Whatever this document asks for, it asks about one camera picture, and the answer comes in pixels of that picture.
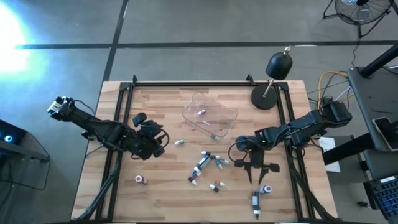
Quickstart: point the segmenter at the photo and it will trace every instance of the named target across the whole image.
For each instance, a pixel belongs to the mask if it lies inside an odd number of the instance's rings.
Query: yellow cable
[[[336,71],[325,71],[325,72],[322,73],[322,75],[319,77],[319,81],[318,81],[318,110],[319,110],[320,107],[321,107],[321,99],[320,99],[320,98],[321,98],[321,82],[322,82],[323,76],[324,76],[325,74],[327,74],[327,73],[337,74],[337,75],[342,75],[342,76],[344,76],[344,77],[348,77],[347,74],[341,73],[341,72],[336,72]]]

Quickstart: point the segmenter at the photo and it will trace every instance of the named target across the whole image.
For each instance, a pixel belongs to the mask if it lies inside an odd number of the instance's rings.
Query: desk
[[[99,119],[113,119],[120,82],[104,82],[99,98],[96,116]],[[310,111],[303,81],[288,81],[294,114],[299,118]],[[253,185],[250,185],[243,168],[228,164],[219,170],[214,163],[209,164],[197,179],[198,185],[192,185],[187,179],[195,164],[202,158],[201,151],[210,151],[228,158],[228,148],[240,135],[253,135],[254,130],[268,126],[279,126],[277,107],[271,110],[259,110],[250,102],[253,87],[134,87],[131,119],[145,112],[148,119],[164,125],[170,134],[170,143],[159,158],[135,161],[130,153],[124,153],[119,178],[114,222],[255,222],[251,207],[251,191],[257,188],[259,170],[253,169]],[[220,104],[238,109],[238,117],[229,133],[218,142],[212,141],[199,131],[185,123],[181,115],[194,92],[202,92]],[[184,139],[185,144],[173,143]],[[98,147],[90,142],[88,151]],[[242,154],[237,150],[233,156]],[[105,150],[97,151],[85,160],[80,184],[73,207],[72,218],[83,213],[91,203],[101,185]],[[328,210],[336,217],[336,208],[323,164],[322,154],[315,147],[306,148],[304,157],[310,188]],[[280,172],[267,174],[262,184],[273,187],[270,194],[260,199],[261,215],[259,222],[296,221],[296,212],[286,153],[283,144],[266,151],[266,163],[280,165]],[[136,175],[148,179],[148,185],[137,184]],[[218,193],[209,188],[215,180],[226,184]],[[305,200],[300,194],[303,209]],[[105,200],[104,215],[108,211]]]

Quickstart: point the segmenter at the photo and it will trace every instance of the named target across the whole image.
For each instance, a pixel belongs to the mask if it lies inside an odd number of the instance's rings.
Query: concrete floor
[[[110,44],[123,0],[3,0],[0,2],[0,119],[31,132],[51,155],[47,188],[21,188],[9,223],[52,223],[70,218],[87,141],[80,128],[57,122],[46,110],[57,95],[72,96],[96,107],[109,49],[14,50],[15,44]],[[339,18],[322,20],[329,0],[130,0],[120,43],[356,41],[356,28]],[[363,40],[397,40],[397,14],[390,13]],[[360,46],[358,66],[366,65],[389,45]],[[242,80],[268,78],[264,69],[280,47],[118,49],[110,80]],[[347,70],[353,45],[292,47],[294,65],[288,79],[304,80],[317,89],[327,70]],[[333,83],[344,80],[335,77]],[[336,97],[348,83],[326,95]],[[316,98],[316,93],[309,94]],[[359,136],[366,132],[358,104],[350,99],[354,119],[328,135]],[[42,185],[45,171],[32,169],[27,183]],[[366,222],[346,194],[361,186],[331,179],[340,218]],[[384,220],[378,211],[374,222]]]

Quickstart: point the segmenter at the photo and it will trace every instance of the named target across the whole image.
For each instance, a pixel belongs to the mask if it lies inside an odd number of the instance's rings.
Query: keyboard
[[[384,218],[398,217],[398,175],[368,182]]]

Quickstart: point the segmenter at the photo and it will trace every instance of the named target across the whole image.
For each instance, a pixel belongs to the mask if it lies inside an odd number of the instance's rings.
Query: fan grille
[[[336,0],[336,13],[348,24],[368,24],[380,18],[394,0]]]

